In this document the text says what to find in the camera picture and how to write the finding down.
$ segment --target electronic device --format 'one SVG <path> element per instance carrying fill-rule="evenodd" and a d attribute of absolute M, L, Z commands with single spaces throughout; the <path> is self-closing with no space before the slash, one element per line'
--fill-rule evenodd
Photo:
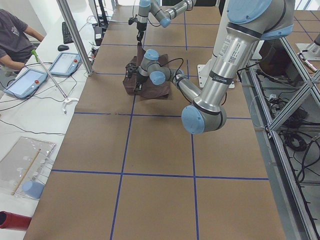
<path fill-rule="evenodd" d="M 50 66 L 49 71 L 54 76 L 69 77 L 77 70 L 80 61 L 78 53 L 61 52 Z"/>
<path fill-rule="evenodd" d="M 23 99 L 37 90 L 37 88 L 47 80 L 47 77 L 48 74 L 46 72 L 29 68 L 3 91 L 6 94 Z"/>
<path fill-rule="evenodd" d="M 62 36 L 64 44 L 70 44 L 74 42 L 65 21 L 62 22 Z"/>
<path fill-rule="evenodd" d="M 104 39 L 103 28 L 100 26 L 95 26 L 93 29 L 94 29 L 95 45 L 100 46 L 102 43 L 102 40 Z"/>
<path fill-rule="evenodd" d="M 68 50 L 69 46 L 61 44 L 61 45 L 58 46 L 57 49 L 58 49 L 59 52 L 62 52 L 62 51 Z"/>

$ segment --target robotic arm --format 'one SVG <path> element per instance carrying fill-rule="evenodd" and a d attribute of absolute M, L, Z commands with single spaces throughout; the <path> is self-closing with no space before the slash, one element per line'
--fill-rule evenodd
<path fill-rule="evenodd" d="M 141 42 L 147 30 L 149 13 L 152 13 L 160 25 L 166 28 L 172 19 L 185 11 L 191 11 L 196 2 L 197 0 L 182 0 L 175 6 L 163 11 L 160 7 L 160 0 L 140 0 L 138 15 L 129 19 L 129 25 L 137 23 L 138 34 L 136 39 Z"/>
<path fill-rule="evenodd" d="M 230 0 L 227 36 L 202 90 L 181 70 L 161 67 L 159 54 L 152 49 L 144 55 L 137 80 L 150 77 L 156 85 L 164 81 L 175 84 L 192 103 L 181 114 L 182 123 L 191 134 L 218 130 L 227 119 L 221 101 L 237 70 L 251 57 L 249 52 L 256 41 L 278 39 L 292 32 L 294 7 L 295 0 Z"/>

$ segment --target table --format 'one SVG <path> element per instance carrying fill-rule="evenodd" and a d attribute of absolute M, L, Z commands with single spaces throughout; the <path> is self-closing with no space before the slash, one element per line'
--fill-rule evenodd
<path fill-rule="evenodd" d="M 137 52 L 131 15 L 115 10 L 24 240 L 285 239 L 240 84 L 228 90 L 226 125 L 190 135 L 176 88 L 167 100 L 124 90 Z M 195 7 L 149 26 L 143 45 L 183 57 L 197 83 L 219 23 L 217 8 Z"/>

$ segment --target label sticker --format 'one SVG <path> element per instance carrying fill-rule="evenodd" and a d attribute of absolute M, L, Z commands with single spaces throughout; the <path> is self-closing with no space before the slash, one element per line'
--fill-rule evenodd
<path fill-rule="evenodd" d="M 223 59 L 225 58 L 226 52 L 228 51 L 228 49 L 229 49 L 231 44 L 232 44 L 231 37 L 230 36 L 226 36 L 226 39 L 224 40 L 224 43 L 223 43 L 222 48 L 221 48 L 220 53 L 219 53 L 219 55 Z"/>
<path fill-rule="evenodd" d="M 231 48 L 224 56 L 224 62 L 237 66 L 246 48 L 247 44 L 245 43 L 233 42 Z"/>

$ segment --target blue tape line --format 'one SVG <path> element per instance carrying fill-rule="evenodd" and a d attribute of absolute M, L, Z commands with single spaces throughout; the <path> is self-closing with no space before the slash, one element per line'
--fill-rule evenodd
<path fill-rule="evenodd" d="M 184 18 L 184 37 L 185 37 L 185 50 L 188 51 L 188 40 L 187 40 L 187 25 L 186 25 L 186 12 L 183 13 Z"/>
<path fill-rule="evenodd" d="M 236 117 L 236 116 L 227 116 L 226 119 L 242 119 L 242 120 L 251 120 L 251 117 Z"/>
<path fill-rule="evenodd" d="M 309 35 L 309 33 L 306 31 L 306 29 L 304 28 L 304 26 L 302 26 L 302 24 L 299 22 L 299 20 L 296 18 L 296 17 L 294 17 L 295 18 L 295 20 L 300 24 L 300 26 L 302 27 L 302 29 L 304 30 L 304 32 L 308 35 L 308 37 L 311 39 L 311 41 L 313 41 L 313 39 L 311 38 L 311 36 Z"/>
<path fill-rule="evenodd" d="M 153 25 L 159 24 L 159 22 L 150 22 Z M 116 24 L 126 24 L 128 25 L 128 22 L 125 21 L 117 21 Z M 183 25 L 184 23 L 179 22 L 172 22 L 170 25 Z M 186 23 L 187 25 L 208 25 L 208 26 L 219 26 L 219 23 Z"/>
<path fill-rule="evenodd" d="M 193 176 L 189 175 L 175 175 L 175 174 L 156 174 L 156 173 L 134 173 L 134 172 L 125 172 L 125 176 L 143 176 L 143 177 L 164 177 L 164 178 L 184 178 L 191 179 Z"/>
<path fill-rule="evenodd" d="M 74 114 L 83 114 L 83 115 L 111 115 L 112 113 L 75 111 Z"/>
<path fill-rule="evenodd" d="M 109 112 L 79 112 L 76 111 L 74 114 L 83 114 L 83 115 L 112 115 Z M 159 118 L 181 118 L 181 115 L 159 115 L 159 114 L 130 114 L 130 113 L 117 113 L 119 116 L 134 116 L 134 117 L 159 117 Z M 251 120 L 250 117 L 235 117 L 229 116 L 227 119 L 234 120 Z"/>
<path fill-rule="evenodd" d="M 189 60 L 188 59 L 186 60 L 186 74 L 187 74 L 187 78 L 189 79 L 190 75 L 189 75 Z"/>
<path fill-rule="evenodd" d="M 267 177 L 237 177 L 237 176 L 196 176 L 197 179 L 221 179 L 221 180 L 251 180 L 268 181 Z"/>
<path fill-rule="evenodd" d="M 121 175 L 121 176 L 141 176 L 141 177 L 163 177 L 163 178 L 185 178 L 185 179 L 221 179 L 221 180 L 251 180 L 268 181 L 266 177 L 234 177 L 234 176 L 193 176 L 177 174 L 157 174 L 157 173 L 134 173 L 134 172 L 112 172 L 112 171 L 85 171 L 85 170 L 66 170 L 52 169 L 52 172 L 75 173 L 75 174 L 102 174 L 102 175 Z"/>
<path fill-rule="evenodd" d="M 98 75 L 121 75 L 121 76 L 126 75 L 125 73 L 104 73 L 104 72 L 95 72 L 95 74 L 98 74 Z"/>
<path fill-rule="evenodd" d="M 74 174 L 121 175 L 120 172 L 112 172 L 112 171 L 83 171 L 83 170 L 62 170 L 62 169 L 52 169 L 51 171 L 59 172 L 59 173 L 74 173 Z"/>
<path fill-rule="evenodd" d="M 195 209 L 195 227 L 196 239 L 199 240 L 199 215 L 198 215 L 198 197 L 197 197 L 197 179 L 196 179 L 196 158 L 194 147 L 194 136 L 191 134 L 191 151 L 192 151 L 192 167 L 193 167 L 193 187 L 194 187 L 194 209 Z"/>
<path fill-rule="evenodd" d="M 131 44 L 114 44 L 114 43 L 103 43 L 101 45 L 104 46 L 125 46 L 125 47 L 136 47 L 136 45 Z M 143 43 L 143 47 L 172 47 L 172 48 L 185 48 L 186 46 L 178 46 L 178 45 L 147 45 Z M 188 46 L 188 48 L 203 48 L 203 49 L 213 49 L 213 46 Z"/>
<path fill-rule="evenodd" d="M 122 167 L 121 167 L 121 175 L 120 175 L 119 187 L 118 187 L 118 192 L 117 192 L 117 195 L 116 195 L 116 202 L 115 202 L 114 213 L 113 213 L 110 240 L 112 240 L 113 235 L 114 235 L 114 230 L 115 230 L 115 223 L 116 223 L 116 218 L 117 218 L 120 191 L 121 191 L 122 179 L 123 179 L 123 176 L 124 176 L 126 157 L 127 157 L 127 150 L 128 150 L 130 131 L 131 131 L 131 125 L 132 125 L 132 118 L 133 118 L 132 114 L 134 113 L 135 102 L 136 102 L 136 95 L 134 95 L 134 98 L 133 98 L 132 109 L 131 109 L 131 117 L 130 117 L 130 122 L 129 122 L 129 129 L 128 129 L 128 133 L 127 133 L 127 136 L 126 136 L 126 143 L 125 143 L 125 149 L 124 149 L 124 154 L 123 154 L 123 162 L 122 162 Z"/>
<path fill-rule="evenodd" d="M 310 11 L 310 12 L 313 14 L 313 16 L 315 16 L 316 19 L 318 19 L 318 21 L 320 21 L 320 19 L 314 14 L 313 11 Z"/>

